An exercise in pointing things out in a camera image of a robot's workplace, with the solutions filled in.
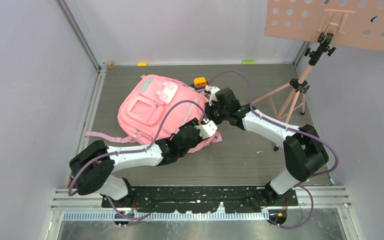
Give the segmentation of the pink student backpack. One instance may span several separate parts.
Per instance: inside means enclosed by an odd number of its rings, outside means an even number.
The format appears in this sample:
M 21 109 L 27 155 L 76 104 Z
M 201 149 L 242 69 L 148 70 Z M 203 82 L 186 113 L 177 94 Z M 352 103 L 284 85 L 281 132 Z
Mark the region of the pink student backpack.
M 117 121 L 126 137 L 113 137 L 88 131 L 86 137 L 97 137 L 112 143 L 150 144 L 153 139 L 167 138 L 186 122 L 204 117 L 201 111 L 209 100 L 204 93 L 165 76 L 142 75 L 140 82 L 120 105 Z

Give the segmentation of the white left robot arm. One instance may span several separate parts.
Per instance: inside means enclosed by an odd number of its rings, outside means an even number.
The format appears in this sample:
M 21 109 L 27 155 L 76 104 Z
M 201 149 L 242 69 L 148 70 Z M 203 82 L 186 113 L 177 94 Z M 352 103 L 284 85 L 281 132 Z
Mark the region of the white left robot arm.
M 94 141 L 70 162 L 73 179 L 68 188 L 69 196 L 86 196 L 98 193 L 115 200 L 121 207 L 133 202 L 133 190 L 126 178 L 116 177 L 117 171 L 142 166 L 163 166 L 183 158 L 189 150 L 213 137 L 217 125 L 205 119 L 194 118 L 170 137 L 152 144 L 116 147 L 107 146 L 102 140 Z

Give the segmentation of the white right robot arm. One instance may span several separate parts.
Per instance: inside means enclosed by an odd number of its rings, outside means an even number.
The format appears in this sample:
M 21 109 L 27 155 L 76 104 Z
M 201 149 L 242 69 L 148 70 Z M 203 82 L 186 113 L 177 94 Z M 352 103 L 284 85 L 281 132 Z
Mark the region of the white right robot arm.
M 283 149 L 285 168 L 264 187 L 264 198 L 268 204 L 279 205 L 285 199 L 286 192 L 307 181 L 329 161 L 313 126 L 289 126 L 263 114 L 251 104 L 241 105 L 230 88 L 207 85 L 204 92 L 209 95 L 205 113 L 215 124 L 229 122 Z

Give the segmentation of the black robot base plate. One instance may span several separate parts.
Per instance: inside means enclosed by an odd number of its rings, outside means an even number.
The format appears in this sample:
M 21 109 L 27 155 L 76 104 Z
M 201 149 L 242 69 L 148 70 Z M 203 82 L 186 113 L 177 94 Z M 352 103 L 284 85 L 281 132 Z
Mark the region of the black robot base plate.
M 263 186 L 133 186 L 123 198 L 112 202 L 102 194 L 103 208 L 125 208 L 139 213 L 204 214 L 219 208 L 227 214 L 257 213 L 267 207 L 296 207 L 296 192 L 271 197 Z

